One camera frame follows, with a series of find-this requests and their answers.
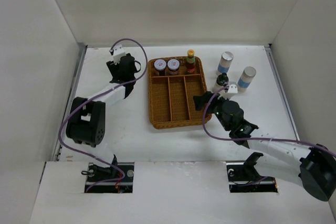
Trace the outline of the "white-lid brown sauce jar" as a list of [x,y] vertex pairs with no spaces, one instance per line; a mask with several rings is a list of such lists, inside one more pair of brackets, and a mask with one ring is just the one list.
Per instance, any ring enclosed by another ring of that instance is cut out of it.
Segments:
[[180,62],[177,59],[170,59],[167,62],[167,68],[169,71],[169,75],[178,75],[179,68],[180,68]]

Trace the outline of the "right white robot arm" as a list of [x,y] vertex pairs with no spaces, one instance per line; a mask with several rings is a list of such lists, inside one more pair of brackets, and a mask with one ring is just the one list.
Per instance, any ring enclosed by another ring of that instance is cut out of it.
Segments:
[[205,92],[193,96],[195,109],[204,115],[214,114],[229,133],[227,141],[253,150],[244,162],[244,175],[260,181],[264,177],[280,178],[302,187],[309,195],[329,201],[335,192],[335,153],[320,144],[274,138],[244,118],[235,101],[219,93]]

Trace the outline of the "white-lid dark sauce jar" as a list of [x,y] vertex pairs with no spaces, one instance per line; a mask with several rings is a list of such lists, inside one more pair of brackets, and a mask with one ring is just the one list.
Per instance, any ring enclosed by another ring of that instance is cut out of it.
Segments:
[[166,61],[163,59],[157,59],[154,62],[154,70],[157,76],[165,76]]

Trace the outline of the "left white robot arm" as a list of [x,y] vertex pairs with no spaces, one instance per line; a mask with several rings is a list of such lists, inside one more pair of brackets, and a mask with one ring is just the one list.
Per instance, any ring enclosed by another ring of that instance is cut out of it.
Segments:
[[106,132],[106,111],[118,101],[126,99],[133,91],[135,74],[141,70],[136,67],[139,64],[130,53],[107,62],[112,80],[88,98],[74,98],[70,110],[73,116],[66,126],[67,138],[76,144],[92,148],[102,142]]

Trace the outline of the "black-top white powder shaker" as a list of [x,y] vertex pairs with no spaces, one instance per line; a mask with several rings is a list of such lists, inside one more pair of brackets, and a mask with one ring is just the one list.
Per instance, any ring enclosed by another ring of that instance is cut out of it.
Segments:
[[228,85],[229,85],[229,78],[227,76],[227,73],[221,73],[219,76],[217,76],[217,79],[213,86],[213,92],[215,93],[221,88],[227,89]]

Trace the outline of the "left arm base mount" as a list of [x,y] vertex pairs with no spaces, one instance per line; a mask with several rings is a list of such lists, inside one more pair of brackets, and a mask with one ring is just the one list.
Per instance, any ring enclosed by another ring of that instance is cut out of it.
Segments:
[[124,194],[133,192],[134,163],[118,163],[122,173],[112,167],[100,167],[90,163],[81,175],[86,178],[85,193],[93,194]]

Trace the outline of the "red chili sauce bottle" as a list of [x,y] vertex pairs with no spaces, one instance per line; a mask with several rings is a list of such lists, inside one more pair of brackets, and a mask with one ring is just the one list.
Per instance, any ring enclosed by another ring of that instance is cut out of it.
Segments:
[[196,59],[194,50],[190,49],[187,51],[187,58],[185,60],[186,71],[189,74],[195,73]]

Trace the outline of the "silver-cap blue-label tall jar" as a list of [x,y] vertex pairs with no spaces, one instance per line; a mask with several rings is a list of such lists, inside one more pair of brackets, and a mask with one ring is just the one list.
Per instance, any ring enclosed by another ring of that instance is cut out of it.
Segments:
[[228,73],[233,58],[234,55],[230,51],[225,51],[222,53],[216,70],[216,74],[218,76],[222,73]]

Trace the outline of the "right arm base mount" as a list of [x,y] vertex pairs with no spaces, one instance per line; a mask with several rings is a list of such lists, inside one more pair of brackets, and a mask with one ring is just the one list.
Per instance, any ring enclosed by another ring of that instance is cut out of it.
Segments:
[[262,153],[254,152],[245,161],[226,163],[229,191],[231,193],[277,193],[273,177],[260,176],[255,169]]

